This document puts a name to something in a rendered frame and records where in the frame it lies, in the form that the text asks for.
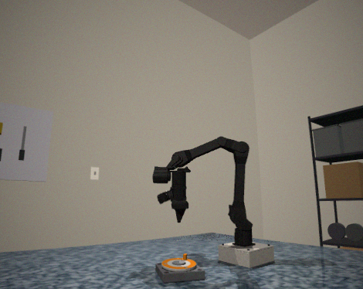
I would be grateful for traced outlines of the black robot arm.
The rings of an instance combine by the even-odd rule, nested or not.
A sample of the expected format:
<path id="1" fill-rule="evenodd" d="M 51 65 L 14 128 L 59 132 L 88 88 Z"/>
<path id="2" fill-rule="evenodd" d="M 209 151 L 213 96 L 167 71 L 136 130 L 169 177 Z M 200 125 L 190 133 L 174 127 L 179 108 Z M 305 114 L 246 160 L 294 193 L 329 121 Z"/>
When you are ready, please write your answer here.
<path id="1" fill-rule="evenodd" d="M 234 195 L 232 205 L 229 205 L 229 218 L 236 224 L 235 228 L 235 243 L 232 243 L 241 247 L 250 247 L 256 245 L 253 243 L 252 238 L 252 226 L 253 224 L 246 218 L 246 208 L 244 204 L 244 182 L 245 182 L 245 164 L 249 153 L 249 145 L 244 141 L 235 141 L 232 139 L 218 137 L 215 140 L 209 141 L 196 148 L 177 151 L 172 157 L 171 161 L 166 167 L 154 167 L 153 183 L 168 184 L 171 181 L 172 184 L 186 184 L 186 172 L 190 172 L 186 166 L 189 162 L 195 158 L 205 155 L 218 148 L 224 148 L 225 150 L 234 154 L 234 160 L 236 163 L 236 177 L 234 185 Z M 170 171 L 175 170 L 177 171 Z M 172 172 L 172 175 L 171 175 Z M 174 201 L 172 190 L 163 192 L 157 196 L 160 204 L 171 200 Z"/>

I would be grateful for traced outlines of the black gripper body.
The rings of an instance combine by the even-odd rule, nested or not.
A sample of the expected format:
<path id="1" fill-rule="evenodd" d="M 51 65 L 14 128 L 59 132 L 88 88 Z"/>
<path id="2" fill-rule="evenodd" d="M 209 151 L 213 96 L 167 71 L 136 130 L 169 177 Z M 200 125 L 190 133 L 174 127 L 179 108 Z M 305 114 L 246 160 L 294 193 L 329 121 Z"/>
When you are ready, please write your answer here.
<path id="1" fill-rule="evenodd" d="M 171 184 L 174 201 L 171 203 L 173 209 L 188 209 L 186 201 L 186 184 Z"/>

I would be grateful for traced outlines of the orange round plate with tab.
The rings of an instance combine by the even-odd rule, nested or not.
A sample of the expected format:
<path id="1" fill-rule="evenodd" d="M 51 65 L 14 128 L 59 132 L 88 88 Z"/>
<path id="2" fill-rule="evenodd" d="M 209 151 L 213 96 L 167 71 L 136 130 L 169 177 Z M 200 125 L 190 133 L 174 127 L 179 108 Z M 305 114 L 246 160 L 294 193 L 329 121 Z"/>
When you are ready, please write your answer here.
<path id="1" fill-rule="evenodd" d="M 184 265 L 174 265 L 172 264 L 173 261 L 185 261 Z M 183 258 L 172 258 L 172 259 L 168 259 L 165 260 L 161 263 L 162 267 L 166 270 L 169 271 L 174 271 L 174 272 L 185 272 L 185 271 L 190 271 L 190 270 L 194 270 L 197 266 L 197 263 L 193 260 L 189 260 L 187 259 L 187 254 L 184 253 L 183 254 Z"/>

